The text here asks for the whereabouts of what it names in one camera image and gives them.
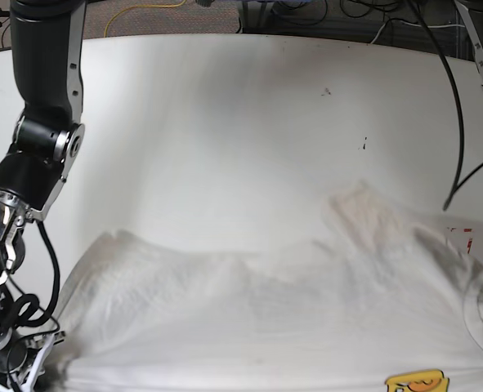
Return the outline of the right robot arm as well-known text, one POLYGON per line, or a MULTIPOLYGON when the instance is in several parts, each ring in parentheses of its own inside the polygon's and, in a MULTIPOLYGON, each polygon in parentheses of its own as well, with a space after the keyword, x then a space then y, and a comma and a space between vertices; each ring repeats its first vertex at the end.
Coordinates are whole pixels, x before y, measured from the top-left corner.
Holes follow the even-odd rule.
POLYGON ((85 128, 80 69, 84 1, 13 1, 11 52, 25 106, 0 162, 0 391, 31 391, 64 335, 54 318, 60 284, 41 306, 12 275, 25 258, 25 226, 43 222, 78 156, 85 128))

